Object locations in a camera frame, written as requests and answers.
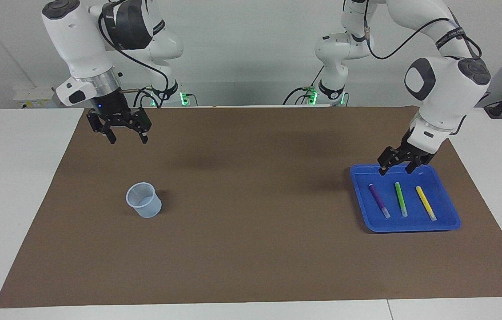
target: blue plastic tray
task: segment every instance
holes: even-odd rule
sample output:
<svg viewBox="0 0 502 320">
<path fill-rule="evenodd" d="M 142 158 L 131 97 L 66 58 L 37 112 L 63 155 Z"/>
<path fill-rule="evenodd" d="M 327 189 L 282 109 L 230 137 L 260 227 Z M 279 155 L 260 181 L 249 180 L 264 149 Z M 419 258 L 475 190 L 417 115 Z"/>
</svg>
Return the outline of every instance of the blue plastic tray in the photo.
<svg viewBox="0 0 502 320">
<path fill-rule="evenodd" d="M 434 168 L 420 166 L 413 174 L 407 174 L 405 167 L 395 166 L 385 176 L 379 174 L 377 164 L 358 164 L 351 168 L 350 174 L 367 227 L 374 232 L 448 231 L 460 228 L 460 217 Z M 401 215 L 395 182 L 401 184 L 408 217 Z M 369 191 L 369 184 L 377 188 L 391 218 L 385 219 Z M 423 188 L 437 221 L 430 220 L 415 190 L 417 186 Z"/>
</svg>

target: white table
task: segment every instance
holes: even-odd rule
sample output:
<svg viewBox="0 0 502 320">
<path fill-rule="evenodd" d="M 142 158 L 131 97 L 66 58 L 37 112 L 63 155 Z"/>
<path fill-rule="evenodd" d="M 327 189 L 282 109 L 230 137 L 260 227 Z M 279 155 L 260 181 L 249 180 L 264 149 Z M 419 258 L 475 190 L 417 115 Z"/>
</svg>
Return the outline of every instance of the white table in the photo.
<svg viewBox="0 0 502 320">
<path fill-rule="evenodd" d="M 0 110 L 0 289 L 82 111 Z M 475 109 L 460 134 L 450 140 L 502 229 L 502 120 L 491 120 L 482 109 Z M 0 319 L 10 320 L 283 318 L 500 320 L 502 298 L 0 309 Z"/>
</svg>

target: green marker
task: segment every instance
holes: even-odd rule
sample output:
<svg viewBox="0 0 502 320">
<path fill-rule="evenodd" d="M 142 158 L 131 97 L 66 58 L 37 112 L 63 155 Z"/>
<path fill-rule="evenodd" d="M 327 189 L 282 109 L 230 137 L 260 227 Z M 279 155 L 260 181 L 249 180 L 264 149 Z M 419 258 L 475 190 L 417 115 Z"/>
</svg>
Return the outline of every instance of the green marker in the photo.
<svg viewBox="0 0 502 320">
<path fill-rule="evenodd" d="M 401 206 L 401 214 L 403 217 L 408 217 L 407 207 L 405 206 L 405 199 L 403 198 L 403 192 L 401 191 L 401 184 L 395 182 L 395 190 L 397 190 L 397 199 L 399 199 L 399 205 Z"/>
</svg>

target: purple marker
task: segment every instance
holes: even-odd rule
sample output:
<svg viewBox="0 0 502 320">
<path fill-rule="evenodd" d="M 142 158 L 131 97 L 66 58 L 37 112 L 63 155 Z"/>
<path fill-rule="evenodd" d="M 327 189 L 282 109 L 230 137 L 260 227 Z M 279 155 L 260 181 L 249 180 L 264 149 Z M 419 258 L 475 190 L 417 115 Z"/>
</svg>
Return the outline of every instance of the purple marker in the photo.
<svg viewBox="0 0 502 320">
<path fill-rule="evenodd" d="M 377 205 L 379 205 L 381 212 L 383 212 L 383 215 L 385 215 L 385 219 L 391 218 L 389 211 L 385 207 L 385 203 L 383 203 L 383 200 L 381 200 L 381 197 L 379 196 L 379 193 L 377 193 L 377 189 L 375 188 L 375 186 L 373 184 L 369 185 L 369 191 L 371 191 L 371 194 L 373 195 L 375 202 L 377 202 Z"/>
</svg>

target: yellow marker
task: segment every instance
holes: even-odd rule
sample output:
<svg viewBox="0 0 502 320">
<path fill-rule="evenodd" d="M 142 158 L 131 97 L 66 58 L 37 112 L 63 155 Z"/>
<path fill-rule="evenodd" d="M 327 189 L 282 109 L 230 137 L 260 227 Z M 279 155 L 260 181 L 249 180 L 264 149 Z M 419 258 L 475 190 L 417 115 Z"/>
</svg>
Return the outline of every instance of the yellow marker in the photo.
<svg viewBox="0 0 502 320">
<path fill-rule="evenodd" d="M 419 194 L 419 198 L 421 198 L 421 202 L 423 202 L 423 205 L 425 206 L 425 209 L 427 210 L 427 213 L 429 214 L 430 220 L 436 221 L 436 216 L 434 215 L 434 212 L 432 211 L 432 208 L 430 207 L 430 204 L 427 200 L 427 197 L 425 196 L 423 189 L 421 187 L 417 187 L 417 193 Z"/>
</svg>

